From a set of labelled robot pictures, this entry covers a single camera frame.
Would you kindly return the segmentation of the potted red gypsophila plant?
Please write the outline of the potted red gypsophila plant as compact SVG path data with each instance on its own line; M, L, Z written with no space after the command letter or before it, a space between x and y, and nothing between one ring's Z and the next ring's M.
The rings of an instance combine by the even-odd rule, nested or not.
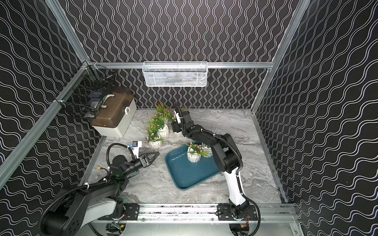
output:
M214 132L209 131L205 128L201 128L201 133L204 137L203 141L201 141L202 149L207 155L212 156L213 155L212 145L219 143L220 140L217 138L217 135Z

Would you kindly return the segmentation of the teal plastic tray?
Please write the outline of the teal plastic tray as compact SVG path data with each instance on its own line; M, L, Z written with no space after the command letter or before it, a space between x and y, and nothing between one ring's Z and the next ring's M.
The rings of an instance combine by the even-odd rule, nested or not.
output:
M175 186L180 190L188 190L217 175L221 171L214 158L202 157L196 163L187 157L188 146L182 146L165 156L165 164Z

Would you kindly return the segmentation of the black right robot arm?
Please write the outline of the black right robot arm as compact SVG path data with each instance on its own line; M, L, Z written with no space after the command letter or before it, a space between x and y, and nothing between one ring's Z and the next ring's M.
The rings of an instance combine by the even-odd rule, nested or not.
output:
M219 135L195 124L189 111L182 111L180 107L174 109L175 122L172 123L174 132L182 132L183 136L196 142L201 142L211 148L215 164L224 172L229 191L231 216L235 219L247 217L251 206L255 207L257 220L261 221L258 205L248 198L241 182L243 169L242 156L229 134Z

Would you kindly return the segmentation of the potted pink gypsophila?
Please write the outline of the potted pink gypsophila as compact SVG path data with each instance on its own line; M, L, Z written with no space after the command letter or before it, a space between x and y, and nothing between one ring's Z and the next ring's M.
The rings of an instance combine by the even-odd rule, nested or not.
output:
M197 163L202 156L209 157L208 153L203 150L202 145L193 142L185 143L185 145L188 147L187 158L189 162Z
M169 128L162 115L152 115L151 124L154 132L162 139L168 138Z
M154 150L160 149L162 142L164 141L164 139L160 137L158 131L159 129L153 125L148 126L146 131L147 143Z

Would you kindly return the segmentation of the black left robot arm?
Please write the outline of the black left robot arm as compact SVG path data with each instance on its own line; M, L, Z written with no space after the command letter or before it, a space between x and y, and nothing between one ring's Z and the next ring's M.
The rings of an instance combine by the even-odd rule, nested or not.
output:
M71 189L61 189L52 203L42 213L38 232L42 236L73 236L90 217L95 220L108 215L123 217L123 200L118 198L131 176L142 168L150 166L159 152L147 152L128 162L124 155L117 155L111 161L109 172L96 183L86 183ZM89 207L108 198L113 204L110 210L90 213Z

